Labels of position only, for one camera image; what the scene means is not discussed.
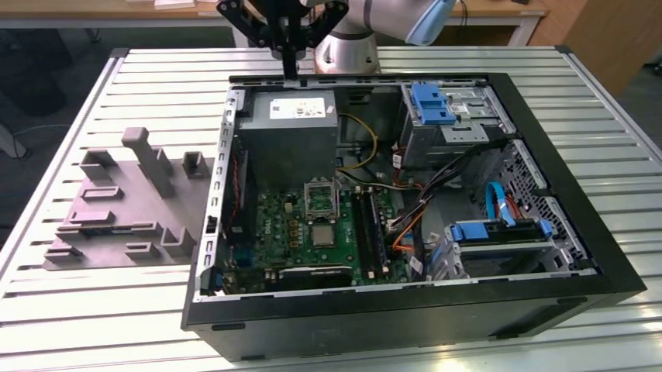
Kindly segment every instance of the black cable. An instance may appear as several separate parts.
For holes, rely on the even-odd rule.
[[[30,159],[33,156],[33,151],[26,147],[26,152],[23,153],[23,156],[19,157],[19,146],[18,146],[18,141],[17,141],[17,134],[14,132],[14,129],[7,125],[7,123],[0,120],[0,125],[6,127],[7,131],[13,135],[13,145],[14,145],[14,153],[17,154],[17,160],[19,161],[26,161]]]
[[[458,27],[458,31],[456,32],[456,42],[457,43],[461,43],[461,40],[460,40],[460,36],[461,36],[461,29],[464,26],[468,26],[469,25],[469,9],[468,9],[468,4],[465,2],[465,0],[460,0],[460,3],[462,5],[462,18],[461,18],[461,21],[460,21],[460,27]]]
[[[364,149],[360,149],[357,151],[357,164],[364,163],[364,160],[361,159],[362,153],[364,153]],[[380,182],[380,178],[377,177],[376,172],[370,169],[369,164],[370,162],[364,164],[358,169],[364,169],[366,173],[373,177],[373,180],[376,180],[376,182]]]
[[[501,138],[489,143],[482,143],[481,145],[473,146],[468,151],[465,151],[461,156],[453,159],[452,162],[446,164],[442,169],[440,169],[440,171],[434,174],[433,178],[428,182],[428,185],[424,187],[424,190],[421,190],[417,198],[417,205],[414,205],[410,212],[396,218],[396,220],[393,221],[393,225],[396,226],[404,221],[408,221],[408,219],[414,217],[421,212],[421,210],[426,207],[428,203],[436,196],[437,190],[461,174],[462,170],[469,165],[469,160],[474,155],[482,153],[484,151],[504,147],[509,143],[509,138]]]
[[[418,220],[417,224],[412,227],[412,237],[414,241],[414,257],[421,261],[424,267],[421,272],[421,281],[426,280],[426,245],[424,244],[424,223]]]

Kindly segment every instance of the aluminum profile table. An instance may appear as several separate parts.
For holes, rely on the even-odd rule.
[[[85,177],[77,164],[86,150],[110,148],[115,159],[130,158],[122,132],[145,126],[170,158],[214,154],[229,76],[281,71],[264,50],[131,50],[103,69],[2,252],[0,370],[559,372],[662,365],[662,156],[577,58],[551,47],[385,47],[380,62],[392,73],[510,74],[649,290],[533,339],[233,366],[179,328],[189,266],[42,268]],[[309,57],[302,73],[313,68]]]

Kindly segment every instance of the green circuit board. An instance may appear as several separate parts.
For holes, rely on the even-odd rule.
[[[325,194],[312,193],[310,199],[310,203],[316,204],[317,208],[330,206],[329,196]],[[394,217],[394,207],[388,191],[376,193],[376,204],[380,217],[386,222]],[[408,274],[402,260],[392,260],[389,275],[370,279],[362,274],[352,206],[352,191],[341,191],[337,221],[309,223],[304,190],[261,194],[257,221],[258,241],[253,252],[253,267],[278,269],[345,266],[353,268],[353,285],[406,281]]]

